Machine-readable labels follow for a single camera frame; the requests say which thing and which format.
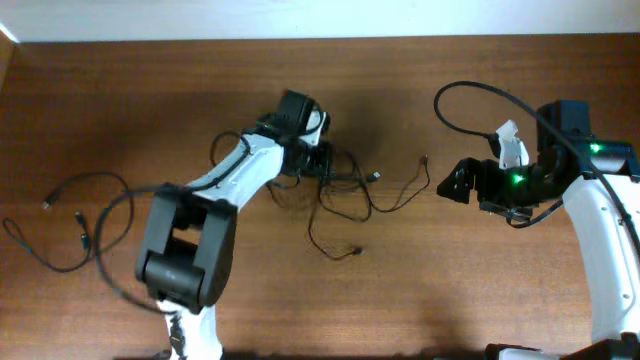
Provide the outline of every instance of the wooden table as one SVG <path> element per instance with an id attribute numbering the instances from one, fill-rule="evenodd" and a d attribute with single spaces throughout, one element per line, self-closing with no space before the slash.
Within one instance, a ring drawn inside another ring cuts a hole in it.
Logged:
<path id="1" fill-rule="evenodd" d="M 251 127 L 291 88 L 331 112 L 331 141 L 355 153 L 367 172 L 382 174 L 371 187 L 381 206 L 393 202 L 423 154 L 433 185 L 402 211 L 375 214 L 366 224 L 322 213 L 316 233 L 323 244 L 366 249 L 337 263 L 305 237 L 313 181 L 279 193 L 286 209 L 260 191 L 239 216 L 234 267 L 219 302 L 219 337 L 228 350 L 433 354 L 499 342 L 570 352 L 590 344 L 591 310 L 567 215 L 517 231 L 476 203 L 439 198 L 435 187 L 458 160 L 491 152 L 484 140 L 442 125 L 432 100 L 460 79 L 507 89 L 534 106 L 586 100 L 596 134 L 638 146 L 639 40 L 21 44 L 0 96 L 0 212 L 21 223 L 51 261 L 73 263 L 82 255 L 73 212 L 94 221 L 119 189 L 108 181 L 80 185 L 43 211 L 55 184 L 93 170 L 117 171 L 133 185 L 188 182 L 208 171 L 217 133 Z M 536 154 L 534 121 L 491 94 L 456 90 L 442 109 L 456 124 L 482 131 L 514 119 Z M 336 206 L 361 211 L 361 201 L 346 196 Z M 133 267 L 149 204 L 138 202 L 131 236 L 106 256 L 116 279 L 137 294 L 144 289 Z M 126 209 L 118 210 L 108 234 L 125 222 Z M 113 296 L 93 264 L 54 274 L 4 233 L 0 238 L 3 359 L 110 359 L 168 348 L 163 320 Z"/>

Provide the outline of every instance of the wooden surface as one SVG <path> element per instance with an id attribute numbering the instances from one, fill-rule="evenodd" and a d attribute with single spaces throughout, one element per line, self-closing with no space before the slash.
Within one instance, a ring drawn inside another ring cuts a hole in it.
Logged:
<path id="1" fill-rule="evenodd" d="M 465 157 L 491 157 L 484 140 L 438 122 L 435 92 L 484 81 L 534 106 L 559 98 L 591 105 L 602 138 L 640 145 L 637 35 L 445 37 L 360 40 L 30 44 L 16 47 L 0 96 L 0 212 L 24 226 L 51 261 L 81 256 L 83 210 L 92 220 L 119 190 L 96 181 L 40 209 L 61 179 L 113 170 L 131 184 L 184 183 L 208 170 L 208 147 L 227 129 L 250 127 L 285 88 L 313 96 L 333 116 L 329 139 L 381 180 L 390 204 L 423 154 L 433 185 L 389 215 L 353 224 L 321 214 L 316 233 L 329 261 L 305 238 L 312 181 L 279 195 L 259 192 L 238 220 L 235 262 L 218 306 L 228 350 L 313 355 L 414 354 L 480 349 L 489 342 L 569 352 L 590 342 L 591 310 L 577 239 L 564 212 L 530 230 L 435 194 Z M 460 126 L 493 131 L 507 119 L 535 154 L 535 125 L 504 101 L 456 90 L 442 110 Z M 336 206 L 361 211 L 361 197 Z M 107 257 L 133 277 L 149 199 L 138 202 L 130 238 Z M 114 215 L 109 234 L 125 223 Z M 110 359 L 167 348 L 161 318 L 114 297 L 93 264 L 48 272 L 16 243 L 0 241 L 3 359 Z"/>
<path id="2" fill-rule="evenodd" d="M 7 75 L 9 69 L 9 62 L 11 61 L 11 55 L 13 55 L 13 41 L 0 31 L 0 90 L 2 90 L 2 84 L 4 84 L 4 78 Z"/>

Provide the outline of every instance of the green light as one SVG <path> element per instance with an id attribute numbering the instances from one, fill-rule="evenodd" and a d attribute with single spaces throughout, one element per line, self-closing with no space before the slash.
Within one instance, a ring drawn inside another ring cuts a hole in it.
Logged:
<path id="1" fill-rule="evenodd" d="M 522 175 L 513 175 L 513 183 L 514 184 L 518 184 L 520 182 L 524 181 L 524 176 Z"/>
<path id="2" fill-rule="evenodd" d="M 591 151 L 594 154 L 597 154 L 600 150 L 602 150 L 602 146 L 600 146 L 598 144 L 591 144 L 589 147 L 591 148 Z"/>

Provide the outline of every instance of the white wall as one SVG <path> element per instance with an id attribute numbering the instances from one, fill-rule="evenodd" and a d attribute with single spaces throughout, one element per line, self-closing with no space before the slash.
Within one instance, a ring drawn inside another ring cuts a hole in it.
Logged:
<path id="1" fill-rule="evenodd" d="M 640 31 L 640 0 L 0 0 L 22 42 Z"/>

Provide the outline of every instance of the green led indicator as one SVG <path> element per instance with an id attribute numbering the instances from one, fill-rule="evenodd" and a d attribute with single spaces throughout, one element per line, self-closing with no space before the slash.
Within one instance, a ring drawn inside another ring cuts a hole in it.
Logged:
<path id="1" fill-rule="evenodd" d="M 522 175 L 513 175 L 513 183 L 518 184 L 524 181 L 524 176 Z"/>
<path id="2" fill-rule="evenodd" d="M 591 152 L 593 152 L 594 154 L 597 154 L 600 150 L 602 150 L 602 146 L 598 145 L 598 144 L 591 144 Z"/>

